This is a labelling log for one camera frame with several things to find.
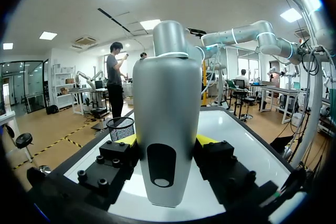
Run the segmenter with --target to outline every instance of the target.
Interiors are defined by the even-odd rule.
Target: black bolt
[[[254,170],[251,170],[250,172],[249,172],[249,175],[252,177],[255,177],[256,175],[257,175],[257,173],[254,171]]]
[[[232,156],[231,156],[231,160],[232,160],[232,161],[237,161],[237,157],[236,157],[235,155],[232,155]]]
[[[107,189],[109,186],[109,183],[107,182],[107,180],[105,178],[100,178],[98,180],[98,186],[101,189]]]
[[[85,180],[88,179],[88,175],[86,174],[86,172],[84,170],[79,170],[77,172],[78,175],[78,181],[79,182],[84,182]]]
[[[236,179],[235,179],[235,178],[229,178],[229,179],[227,180],[227,185],[228,185],[230,188],[236,186]]]
[[[120,160],[115,158],[112,160],[112,166],[115,167],[115,168],[119,168],[120,167]]]
[[[251,170],[245,177],[245,183],[247,184],[253,184],[256,180],[256,172],[254,170]]]
[[[99,155],[96,157],[96,161],[98,164],[103,164],[104,163],[104,157]]]

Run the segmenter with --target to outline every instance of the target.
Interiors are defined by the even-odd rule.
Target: window
[[[259,78],[259,60],[238,58],[238,74],[242,69],[246,69],[246,77],[249,80]]]
[[[124,58],[125,55],[126,55],[126,52],[121,52],[115,58],[119,62],[120,60],[122,60],[122,58]],[[105,76],[105,78],[108,77],[107,76],[107,64],[106,64],[107,57],[108,57],[108,55],[104,56],[104,76]],[[121,65],[120,72],[123,73],[124,75],[127,74],[127,60],[125,60],[124,63]]]

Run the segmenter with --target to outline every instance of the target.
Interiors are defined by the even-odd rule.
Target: yellow pad
[[[117,141],[115,141],[115,143],[124,142],[126,144],[129,144],[132,147],[133,144],[135,144],[136,139],[137,139],[137,135],[133,134],[133,135],[127,136],[123,139],[117,140]]]
[[[218,141],[216,140],[213,140],[211,139],[210,137],[207,137],[207,136],[203,136],[203,135],[197,135],[196,136],[199,143],[201,144],[201,146],[203,147],[205,144],[208,144],[208,143],[218,143]]]

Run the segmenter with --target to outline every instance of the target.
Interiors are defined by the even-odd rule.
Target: black stool
[[[29,161],[32,162],[32,155],[29,152],[28,149],[28,144],[31,144],[31,142],[33,141],[33,137],[30,133],[23,133],[20,136],[17,137],[17,139],[15,140],[15,145],[18,149],[23,149],[26,148],[28,154],[29,154]]]
[[[250,97],[243,98],[243,102],[247,103],[247,111],[246,111],[246,114],[242,114],[241,119],[245,122],[246,122],[247,119],[252,119],[253,118],[252,115],[248,114],[248,108],[250,107],[250,103],[254,102],[254,101],[255,101],[254,98],[250,98]]]

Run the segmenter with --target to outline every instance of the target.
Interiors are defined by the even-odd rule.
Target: seated person
[[[246,70],[242,69],[241,70],[241,76],[237,76],[235,78],[235,80],[244,80],[245,89],[248,89],[250,87],[250,84],[249,84],[248,78],[245,76],[245,74],[246,74]]]

